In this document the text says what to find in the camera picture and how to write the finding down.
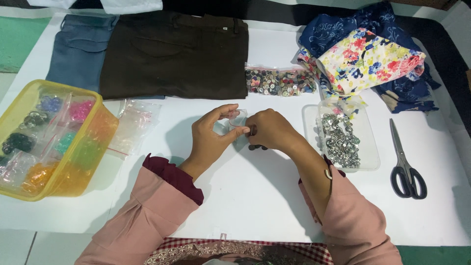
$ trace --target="pink blouse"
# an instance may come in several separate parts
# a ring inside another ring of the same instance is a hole
[[[385,233],[382,211],[366,200],[334,166],[332,194],[322,230],[336,265],[400,265]],[[315,209],[300,183],[315,216]],[[147,156],[129,201],[93,237],[75,265],[142,265],[203,202],[191,176],[162,157]]]

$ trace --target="person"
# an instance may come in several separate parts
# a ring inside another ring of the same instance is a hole
[[[202,204],[203,193],[194,181],[244,134],[250,144],[277,149],[293,160],[301,192],[314,219],[322,224],[335,265],[402,264],[397,248],[385,233],[382,211],[366,200],[343,172],[322,158],[281,114],[272,109],[260,111],[246,120],[246,126],[226,135],[216,134],[214,123],[227,118],[237,107],[220,106],[193,123],[193,148],[179,167],[148,155],[129,201],[92,237],[75,264],[142,265],[163,239]],[[250,133],[252,127],[257,129],[255,135]],[[166,264],[276,265],[276,261],[236,252]]]

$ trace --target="yellow plastic container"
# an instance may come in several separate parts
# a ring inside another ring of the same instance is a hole
[[[38,201],[46,196],[80,196],[87,188],[101,158],[118,128],[118,119],[103,105],[102,97],[93,91],[45,80],[34,80],[19,93],[0,118],[0,142],[18,128],[25,116],[35,109],[42,94],[72,93],[95,98],[67,152],[49,181],[37,194],[0,186],[0,194],[25,201]]]

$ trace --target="left hand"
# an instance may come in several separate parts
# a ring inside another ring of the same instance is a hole
[[[206,113],[191,126],[193,135],[193,148],[187,160],[179,168],[193,177],[193,182],[205,172],[224,150],[244,133],[249,133],[246,126],[237,127],[226,135],[219,135],[213,131],[214,123],[229,116],[229,113],[239,107],[239,104],[222,105]]]

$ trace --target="scissors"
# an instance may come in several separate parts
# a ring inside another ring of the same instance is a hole
[[[427,197],[427,185],[425,185],[425,181],[419,172],[415,168],[411,167],[407,162],[396,125],[394,125],[394,121],[392,119],[389,119],[389,124],[391,126],[394,147],[396,148],[396,154],[398,156],[398,164],[392,169],[391,173],[392,188],[401,198],[412,197],[414,199],[425,199],[425,197]],[[399,175],[404,192],[402,192],[398,186],[397,175]],[[420,194],[417,194],[417,184],[415,180],[419,183]]]

